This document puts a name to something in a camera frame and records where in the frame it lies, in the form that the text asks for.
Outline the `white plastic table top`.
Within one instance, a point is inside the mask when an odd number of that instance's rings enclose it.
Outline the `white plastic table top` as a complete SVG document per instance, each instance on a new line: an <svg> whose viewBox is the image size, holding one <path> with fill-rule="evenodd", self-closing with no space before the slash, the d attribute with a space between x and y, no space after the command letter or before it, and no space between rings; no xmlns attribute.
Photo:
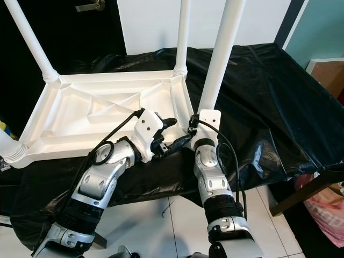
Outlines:
<svg viewBox="0 0 344 258"><path fill-rule="evenodd" d="M140 109L177 118L162 132L164 143L187 135L192 110L186 76L172 70L61 75L47 83L24 132L17 140L25 156L8 163L16 169L34 161L86 156L109 136L132 136Z"/></svg>

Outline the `black shiny table cloth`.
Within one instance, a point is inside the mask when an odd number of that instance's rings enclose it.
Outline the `black shiny table cloth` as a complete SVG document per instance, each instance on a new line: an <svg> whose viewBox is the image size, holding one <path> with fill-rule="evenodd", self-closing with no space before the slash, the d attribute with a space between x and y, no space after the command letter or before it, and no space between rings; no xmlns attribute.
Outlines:
<svg viewBox="0 0 344 258"><path fill-rule="evenodd" d="M212 49L189 48L187 88L197 108ZM138 55L108 54L71 61L67 74L172 70L175 48ZM239 158L244 189L324 170L344 173L344 106L277 44L234 45L216 103L221 132ZM83 157L32 162L10 209L10 223L30 250L49 230L56 203L74 180ZM183 196L199 205L192 152L128 170L109 208Z"/></svg>

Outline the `grey left robot foot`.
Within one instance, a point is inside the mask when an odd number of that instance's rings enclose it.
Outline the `grey left robot foot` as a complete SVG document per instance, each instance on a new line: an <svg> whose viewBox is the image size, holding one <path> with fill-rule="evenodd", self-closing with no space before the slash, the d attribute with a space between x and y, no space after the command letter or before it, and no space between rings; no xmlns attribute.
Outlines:
<svg viewBox="0 0 344 258"><path fill-rule="evenodd" d="M131 252L128 250L127 246L118 246L117 253L111 255L110 258L131 258Z"/></svg>

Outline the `brown wooden table leg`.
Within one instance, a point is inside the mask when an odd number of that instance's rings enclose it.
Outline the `brown wooden table leg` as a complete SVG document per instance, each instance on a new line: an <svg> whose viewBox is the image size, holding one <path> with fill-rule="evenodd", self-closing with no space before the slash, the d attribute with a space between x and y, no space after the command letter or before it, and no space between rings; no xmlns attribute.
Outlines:
<svg viewBox="0 0 344 258"><path fill-rule="evenodd" d="M344 170L324 170L318 177L307 182L305 186L293 192L286 199L277 202L275 206L271 206L269 210L271 216L280 216L295 204L302 203L317 194L317 192L322 191L322 189L329 187L329 185L342 181L344 181Z"/></svg>

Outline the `brown cardboard box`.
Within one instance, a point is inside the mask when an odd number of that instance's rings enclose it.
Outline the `brown cardboard box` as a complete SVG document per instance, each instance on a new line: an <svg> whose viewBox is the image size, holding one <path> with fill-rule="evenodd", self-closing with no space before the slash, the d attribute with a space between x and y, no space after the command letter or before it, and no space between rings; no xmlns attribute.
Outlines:
<svg viewBox="0 0 344 258"><path fill-rule="evenodd" d="M311 59L306 71L334 98L344 92L344 58Z"/></svg>

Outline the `pink plastic bag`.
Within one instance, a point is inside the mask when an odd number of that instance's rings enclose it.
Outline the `pink plastic bag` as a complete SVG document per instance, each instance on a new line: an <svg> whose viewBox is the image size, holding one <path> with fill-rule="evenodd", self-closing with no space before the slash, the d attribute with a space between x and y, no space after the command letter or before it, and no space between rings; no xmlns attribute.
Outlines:
<svg viewBox="0 0 344 258"><path fill-rule="evenodd" d="M344 247L344 181L330 184L303 204L320 231L336 247Z"/></svg>

